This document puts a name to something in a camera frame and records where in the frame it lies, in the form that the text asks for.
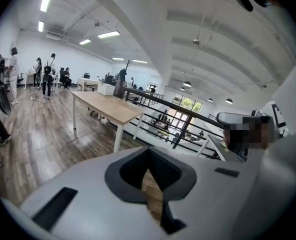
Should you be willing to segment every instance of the air conditioning unit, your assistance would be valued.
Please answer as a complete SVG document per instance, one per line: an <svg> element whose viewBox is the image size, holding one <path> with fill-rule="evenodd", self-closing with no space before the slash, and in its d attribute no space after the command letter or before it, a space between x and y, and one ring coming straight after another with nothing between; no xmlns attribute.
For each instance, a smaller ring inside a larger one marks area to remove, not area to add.
<svg viewBox="0 0 296 240"><path fill-rule="evenodd" d="M59 41L61 39L61 35L60 34L56 34L54 32L47 32L46 34L46 38L48 39L52 39L52 40L55 40L55 41Z"/></svg>

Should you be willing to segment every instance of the ceiling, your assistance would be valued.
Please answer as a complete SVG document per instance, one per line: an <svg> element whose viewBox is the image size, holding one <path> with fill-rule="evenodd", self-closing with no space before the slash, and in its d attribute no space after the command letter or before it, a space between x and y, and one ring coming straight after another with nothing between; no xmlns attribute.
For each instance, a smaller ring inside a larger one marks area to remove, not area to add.
<svg viewBox="0 0 296 240"><path fill-rule="evenodd" d="M96 0L51 0L47 12L40 11L42 0L18 0L17 14L23 30L38 31L38 22L44 21L43 35L59 37L100 57L147 61L149 58L126 28ZM119 36L100 39L98 35L119 31ZM91 42L79 43L85 39Z"/></svg>
<svg viewBox="0 0 296 240"><path fill-rule="evenodd" d="M159 0L171 43L168 86L216 105L260 109L296 63L296 26L282 8L243 9L236 0ZM198 39L200 44L193 43Z"/></svg>

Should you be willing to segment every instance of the pendant light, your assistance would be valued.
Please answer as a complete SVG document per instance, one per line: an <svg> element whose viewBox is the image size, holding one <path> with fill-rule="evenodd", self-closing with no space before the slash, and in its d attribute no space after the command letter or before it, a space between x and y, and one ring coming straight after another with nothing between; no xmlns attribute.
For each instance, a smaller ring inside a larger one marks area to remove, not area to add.
<svg viewBox="0 0 296 240"><path fill-rule="evenodd" d="M233 104L233 100L231 98L226 99L225 102L227 102L229 104Z"/></svg>
<svg viewBox="0 0 296 240"><path fill-rule="evenodd" d="M183 85L187 87L192 87L192 83L189 81L184 82Z"/></svg>

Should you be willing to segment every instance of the white box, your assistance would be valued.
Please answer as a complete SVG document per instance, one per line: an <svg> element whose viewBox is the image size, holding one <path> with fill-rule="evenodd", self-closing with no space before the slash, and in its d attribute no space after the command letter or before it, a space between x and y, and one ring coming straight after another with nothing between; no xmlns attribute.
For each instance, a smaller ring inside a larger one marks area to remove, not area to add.
<svg viewBox="0 0 296 240"><path fill-rule="evenodd" d="M97 92L106 96L114 95L115 86L108 83L98 83Z"/></svg>

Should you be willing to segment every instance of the floor below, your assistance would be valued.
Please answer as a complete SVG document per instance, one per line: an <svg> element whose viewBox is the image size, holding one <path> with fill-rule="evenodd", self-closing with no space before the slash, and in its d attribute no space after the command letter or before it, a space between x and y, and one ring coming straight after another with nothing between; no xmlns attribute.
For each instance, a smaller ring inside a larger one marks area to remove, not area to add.
<svg viewBox="0 0 296 240"><path fill-rule="evenodd" d="M71 91L60 88L51 100L41 90L19 87L19 103L11 107L11 115L0 118L12 140L0 148L0 196L19 206L34 190L72 165L104 156L114 151L117 129L98 114L76 102L76 125L73 130ZM123 133L120 150L145 146ZM160 221L162 192L154 178L146 173L142 190L148 209Z"/></svg>

